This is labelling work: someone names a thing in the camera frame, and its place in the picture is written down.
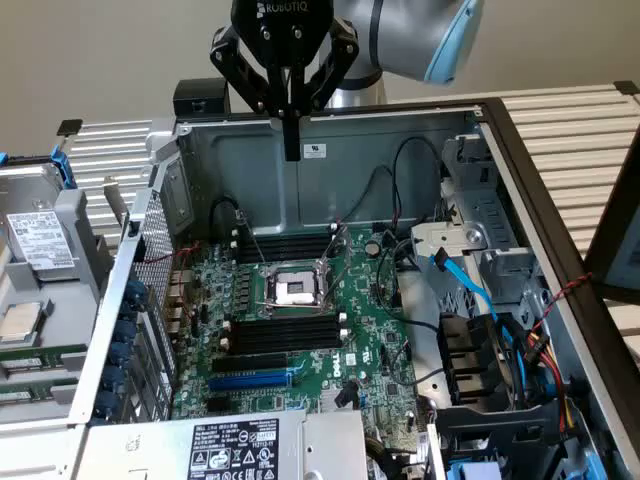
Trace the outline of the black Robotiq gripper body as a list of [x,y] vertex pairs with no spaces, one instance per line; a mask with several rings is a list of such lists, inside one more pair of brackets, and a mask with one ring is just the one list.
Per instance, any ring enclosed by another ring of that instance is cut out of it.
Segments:
[[265,69],[307,67],[334,18],[332,1],[233,1],[232,25]]

